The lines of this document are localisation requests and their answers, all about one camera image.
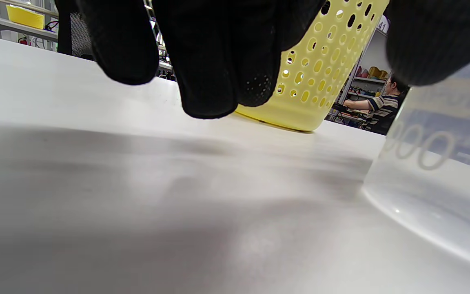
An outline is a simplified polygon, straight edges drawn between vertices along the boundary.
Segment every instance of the table surface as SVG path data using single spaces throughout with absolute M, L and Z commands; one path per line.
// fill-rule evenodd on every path
M 469 263 L 360 194 L 382 136 L 178 97 L 0 40 L 0 293 L 470 293 Z

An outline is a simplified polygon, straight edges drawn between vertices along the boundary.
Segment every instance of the perforated basket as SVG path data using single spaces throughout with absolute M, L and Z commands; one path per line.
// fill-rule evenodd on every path
M 239 105 L 236 111 L 295 130 L 319 127 L 387 5 L 388 0 L 327 1 L 304 38 L 282 53 L 269 101 L 259 107 Z

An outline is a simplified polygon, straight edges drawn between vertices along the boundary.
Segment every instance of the black glove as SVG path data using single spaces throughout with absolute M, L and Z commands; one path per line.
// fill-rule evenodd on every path
M 159 61 L 144 3 L 76 2 L 104 72 L 125 84 L 149 82 Z M 302 39 L 324 3 L 153 0 L 184 111 L 219 118 L 239 103 L 266 103 L 280 52 Z M 432 84 L 470 62 L 470 0 L 391 0 L 389 13 L 388 60 L 404 82 Z
M 302 39 L 325 0 L 153 0 L 184 111 L 219 118 L 271 97 L 280 54 Z M 95 59 L 112 79 L 148 82 L 157 47 L 141 0 L 77 0 Z
M 470 0 L 391 0 L 387 54 L 397 77 L 429 85 L 470 63 Z

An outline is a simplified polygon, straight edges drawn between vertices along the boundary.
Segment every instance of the person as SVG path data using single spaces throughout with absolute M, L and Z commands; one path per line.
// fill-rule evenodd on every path
M 346 100 L 344 106 L 349 109 L 369 110 L 366 122 L 360 128 L 386 135 L 395 116 L 397 116 L 407 91 L 409 91 L 409 87 L 393 75 L 386 82 L 384 95 L 362 101 Z

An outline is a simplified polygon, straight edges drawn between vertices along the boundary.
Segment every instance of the red fire extinguisher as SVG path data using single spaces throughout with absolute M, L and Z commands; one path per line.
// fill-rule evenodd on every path
M 19 38 L 17 42 L 23 45 L 30 45 L 26 37 Z

